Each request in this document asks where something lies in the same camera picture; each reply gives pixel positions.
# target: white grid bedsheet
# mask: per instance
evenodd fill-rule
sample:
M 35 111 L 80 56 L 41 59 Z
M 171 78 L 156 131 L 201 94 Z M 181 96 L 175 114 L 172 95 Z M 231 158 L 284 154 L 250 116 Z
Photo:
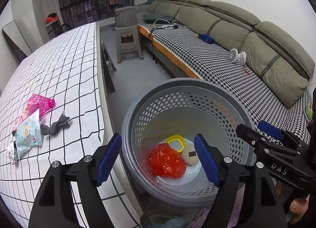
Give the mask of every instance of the white grid bedsheet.
M 23 60 L 0 97 L 0 195 L 22 227 L 28 227 L 34 199 L 50 164 L 55 160 L 77 162 L 92 155 L 103 142 L 96 40 L 95 23 L 52 39 Z M 11 129 L 34 93 L 56 102 L 41 123 L 50 126 L 65 110 L 71 127 L 57 136 L 45 136 L 42 147 L 32 147 L 11 165 L 6 157 L 6 148 L 14 140 Z M 71 184 L 79 224 L 88 227 L 77 184 Z M 113 170 L 98 190 L 115 227 L 141 227 Z

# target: human hand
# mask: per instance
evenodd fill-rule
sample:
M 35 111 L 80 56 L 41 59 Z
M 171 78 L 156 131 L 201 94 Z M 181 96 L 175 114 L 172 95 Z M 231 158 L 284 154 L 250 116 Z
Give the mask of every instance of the human hand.
M 290 224 L 296 223 L 298 220 L 302 218 L 308 208 L 309 195 L 306 199 L 299 198 L 293 200 L 290 205 L 290 211 L 293 213 L 293 217 L 290 220 Z

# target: wet wipes package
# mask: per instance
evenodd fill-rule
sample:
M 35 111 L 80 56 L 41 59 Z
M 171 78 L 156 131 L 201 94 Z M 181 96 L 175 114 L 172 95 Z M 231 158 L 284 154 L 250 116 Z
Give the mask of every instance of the wet wipes package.
M 18 158 L 28 151 L 32 146 L 42 146 L 43 140 L 40 133 L 40 110 L 38 109 L 26 120 L 24 120 L 17 128 L 15 139 L 16 139 L 16 151 Z

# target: mattress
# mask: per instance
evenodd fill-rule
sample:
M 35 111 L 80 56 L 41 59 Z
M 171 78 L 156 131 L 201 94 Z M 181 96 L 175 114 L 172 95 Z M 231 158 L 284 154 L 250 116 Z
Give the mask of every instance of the mattress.
M 248 66 L 231 63 L 229 52 L 221 46 L 209 45 L 196 38 L 196 34 L 186 26 L 152 31 L 154 26 L 159 25 L 146 24 L 140 13 L 137 18 L 139 32 L 148 38 L 153 37 L 154 46 L 189 77 L 207 80 L 232 93 L 245 106 L 256 129 L 258 122 L 264 120 L 279 129 L 293 132 L 309 143 L 310 135 L 304 117 L 304 108 L 311 100 L 308 93 L 287 109 Z
M 62 164 L 78 162 L 113 135 L 104 106 L 97 25 L 72 29 L 37 49 L 21 62 L 0 97 L 0 196 L 22 227 L 28 227 L 34 200 L 50 165 L 55 160 Z M 56 102 L 42 116 L 42 124 L 51 126 L 65 111 L 71 125 L 56 136 L 45 136 L 43 146 L 32 147 L 11 165 L 6 156 L 6 148 L 14 140 L 11 130 L 34 93 Z M 119 162 L 120 158 L 98 192 L 115 227 L 141 227 L 114 170 Z M 71 182 L 71 189 L 78 222 L 89 227 L 77 183 Z

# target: plastic stool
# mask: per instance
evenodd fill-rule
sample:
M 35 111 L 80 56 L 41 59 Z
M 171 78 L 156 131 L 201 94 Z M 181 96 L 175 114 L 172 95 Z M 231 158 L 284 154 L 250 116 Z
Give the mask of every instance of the plastic stool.
M 140 47 L 137 25 L 124 28 L 116 27 L 115 33 L 118 64 L 121 63 L 121 54 L 127 52 L 137 51 L 139 59 L 144 59 Z

